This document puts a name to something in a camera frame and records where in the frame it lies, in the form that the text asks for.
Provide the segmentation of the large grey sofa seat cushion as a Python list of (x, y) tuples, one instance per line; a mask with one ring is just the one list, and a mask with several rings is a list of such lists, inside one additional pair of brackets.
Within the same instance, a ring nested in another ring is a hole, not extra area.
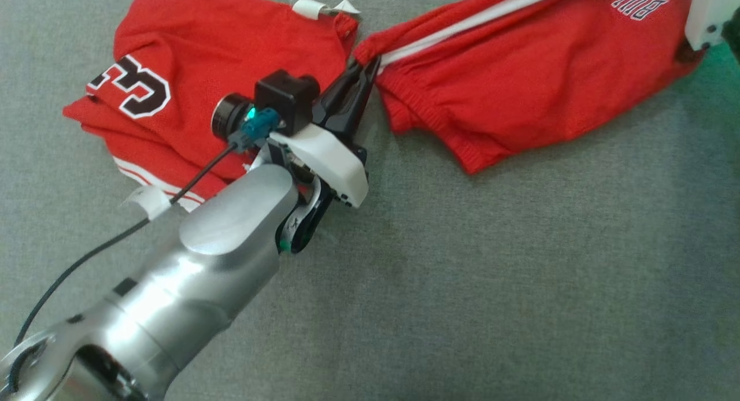
[[(64, 106), (132, 0), (0, 0), (0, 359), (34, 304), (143, 218)], [(167, 401), (740, 401), (740, 64), (727, 46), (610, 124), (468, 177), (427, 132), (360, 128), (370, 194)]]

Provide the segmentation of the red jersey with number print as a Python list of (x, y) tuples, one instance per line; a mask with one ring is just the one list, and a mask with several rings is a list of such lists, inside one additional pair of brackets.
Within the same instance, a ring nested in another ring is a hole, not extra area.
[(328, 87), (358, 26), (271, 0), (134, 0), (112, 63), (62, 113), (103, 140), (121, 173), (172, 198), (227, 148), (211, 130), (224, 96), (254, 98), (278, 69)]

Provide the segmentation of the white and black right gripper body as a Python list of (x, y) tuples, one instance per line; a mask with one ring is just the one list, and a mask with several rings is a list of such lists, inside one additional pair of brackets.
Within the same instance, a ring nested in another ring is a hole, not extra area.
[(693, 51), (724, 43), (740, 0), (691, 0), (685, 24), (685, 37)]

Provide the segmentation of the red shorts with white stripe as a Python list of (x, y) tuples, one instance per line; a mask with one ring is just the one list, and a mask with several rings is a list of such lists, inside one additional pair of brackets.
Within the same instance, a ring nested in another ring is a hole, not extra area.
[(373, 33), (391, 129), (434, 134), (470, 174), (581, 137), (689, 75), (691, 0), (462, 0)]

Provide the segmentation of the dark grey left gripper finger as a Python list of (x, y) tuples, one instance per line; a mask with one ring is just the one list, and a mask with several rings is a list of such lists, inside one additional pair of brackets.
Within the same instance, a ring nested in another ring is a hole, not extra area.
[(363, 66), (363, 83), (357, 103), (352, 110), (349, 121), (349, 127), (332, 127), (332, 132), (344, 142), (352, 142), (358, 132), (360, 120), (368, 103), (368, 98), (373, 89), (375, 78), (381, 65), (381, 58), (375, 57), (369, 63)]
[(351, 62), (314, 102), (313, 123), (320, 127), (349, 127), (363, 83), (363, 66)]

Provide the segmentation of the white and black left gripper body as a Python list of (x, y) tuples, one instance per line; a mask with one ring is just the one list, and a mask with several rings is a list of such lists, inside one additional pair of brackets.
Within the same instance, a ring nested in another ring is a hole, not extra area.
[(333, 188), (344, 203), (359, 208), (367, 198), (364, 164), (328, 130), (308, 124), (290, 137), (272, 132), (268, 139), (287, 148), (294, 158)]

